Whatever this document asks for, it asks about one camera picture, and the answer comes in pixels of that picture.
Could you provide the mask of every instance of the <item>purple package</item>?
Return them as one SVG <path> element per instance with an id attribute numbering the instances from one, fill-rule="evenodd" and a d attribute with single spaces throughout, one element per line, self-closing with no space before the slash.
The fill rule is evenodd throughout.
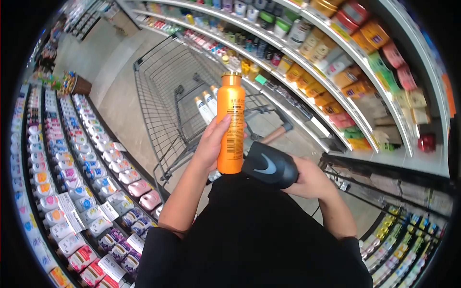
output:
<path id="1" fill-rule="evenodd" d="M 131 246 L 126 242 L 124 238 L 119 243 L 115 244 L 114 248 L 109 252 L 109 254 L 114 257 L 115 261 L 121 262 L 123 258 L 132 250 Z"/>
<path id="2" fill-rule="evenodd" d="M 138 266 L 141 261 L 141 254 L 136 252 L 135 250 L 130 251 L 130 253 L 122 260 L 120 266 L 122 266 L 123 270 L 135 276 L 138 272 Z"/>
<path id="3" fill-rule="evenodd" d="M 109 250 L 111 250 L 115 244 L 119 243 L 122 239 L 122 232 L 114 228 L 101 239 L 99 239 L 98 244 L 105 252 L 109 252 Z"/>

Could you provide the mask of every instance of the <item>gold cap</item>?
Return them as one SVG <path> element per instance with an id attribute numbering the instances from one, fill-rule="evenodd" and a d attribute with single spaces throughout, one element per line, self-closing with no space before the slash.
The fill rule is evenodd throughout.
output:
<path id="1" fill-rule="evenodd" d="M 222 76 L 230 76 L 230 75 L 235 75 L 235 76 L 239 76 L 240 78 L 242 77 L 242 74 L 240 72 L 235 72 L 235 71 L 227 71 L 227 72 L 224 72 Z"/>

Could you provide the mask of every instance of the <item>black scanner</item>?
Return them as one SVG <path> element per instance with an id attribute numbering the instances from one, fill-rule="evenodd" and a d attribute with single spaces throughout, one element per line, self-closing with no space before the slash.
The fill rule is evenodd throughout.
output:
<path id="1" fill-rule="evenodd" d="M 290 187 L 299 176 L 291 156 L 260 142 L 253 142 L 251 145 L 242 171 L 277 189 Z"/>

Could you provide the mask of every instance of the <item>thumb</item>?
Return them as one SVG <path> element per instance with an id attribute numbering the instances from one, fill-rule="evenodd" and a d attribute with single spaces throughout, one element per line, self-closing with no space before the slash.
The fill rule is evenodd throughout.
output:
<path id="1" fill-rule="evenodd" d="M 216 125 L 213 132 L 210 135 L 210 141 L 212 143 L 221 142 L 221 139 L 224 136 L 224 133 L 229 129 L 229 125 L 231 123 L 231 116 L 226 114 L 224 118 Z"/>

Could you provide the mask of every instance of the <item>pink container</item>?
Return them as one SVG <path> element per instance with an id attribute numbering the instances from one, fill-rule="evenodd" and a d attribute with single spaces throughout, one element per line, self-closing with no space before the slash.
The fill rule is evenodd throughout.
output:
<path id="1" fill-rule="evenodd" d="M 141 200 L 139 201 L 139 204 L 141 204 L 141 206 L 148 211 L 153 210 L 160 203 L 162 203 L 162 200 L 160 199 L 160 195 L 155 190 L 152 190 L 149 193 L 141 196 Z"/>
<path id="2" fill-rule="evenodd" d="M 134 182 L 130 185 L 128 185 L 128 192 L 136 197 L 139 197 L 146 192 L 150 191 L 149 185 L 147 185 L 147 182 L 144 180 L 139 180 L 137 182 Z"/>

